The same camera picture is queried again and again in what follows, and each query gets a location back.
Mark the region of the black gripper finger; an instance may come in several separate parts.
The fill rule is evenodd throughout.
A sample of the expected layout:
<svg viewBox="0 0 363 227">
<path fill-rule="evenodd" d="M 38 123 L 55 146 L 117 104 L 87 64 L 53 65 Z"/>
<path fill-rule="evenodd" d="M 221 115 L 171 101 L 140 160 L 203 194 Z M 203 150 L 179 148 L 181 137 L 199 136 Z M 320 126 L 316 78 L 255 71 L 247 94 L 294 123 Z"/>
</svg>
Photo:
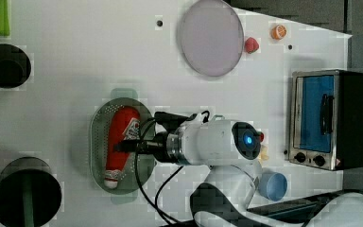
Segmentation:
<svg viewBox="0 0 363 227">
<path fill-rule="evenodd" d="M 114 151 L 133 153 L 137 150 L 136 140 L 124 140 L 112 146 Z"/>
</svg>

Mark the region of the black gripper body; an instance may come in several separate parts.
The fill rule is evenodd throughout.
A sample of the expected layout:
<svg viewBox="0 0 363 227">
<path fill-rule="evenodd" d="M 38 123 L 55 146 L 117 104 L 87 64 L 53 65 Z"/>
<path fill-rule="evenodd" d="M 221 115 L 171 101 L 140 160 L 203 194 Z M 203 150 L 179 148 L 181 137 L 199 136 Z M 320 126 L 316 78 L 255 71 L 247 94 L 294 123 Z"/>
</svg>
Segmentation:
<svg viewBox="0 0 363 227">
<path fill-rule="evenodd" d="M 161 163 L 169 163 L 170 157 L 167 153 L 167 132 L 157 133 L 151 140 L 143 140 L 137 146 L 139 154 L 153 155 Z"/>
</svg>

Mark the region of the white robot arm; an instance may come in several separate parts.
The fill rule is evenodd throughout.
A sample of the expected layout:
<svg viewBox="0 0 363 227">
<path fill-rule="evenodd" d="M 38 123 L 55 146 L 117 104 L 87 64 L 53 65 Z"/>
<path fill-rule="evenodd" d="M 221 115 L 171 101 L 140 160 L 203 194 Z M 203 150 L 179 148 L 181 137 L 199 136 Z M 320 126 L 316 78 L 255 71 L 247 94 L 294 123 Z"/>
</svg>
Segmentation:
<svg viewBox="0 0 363 227">
<path fill-rule="evenodd" d="M 153 139 L 125 139 L 118 151 L 151 154 L 161 163 L 208 166 L 210 172 L 190 196 L 198 227 L 363 227 L 363 193 L 321 195 L 306 205 L 274 213 L 249 210 L 256 191 L 285 194 L 286 183 L 264 173 L 257 156 L 262 133 L 247 122 L 157 112 L 152 119 L 164 130 Z"/>
</svg>

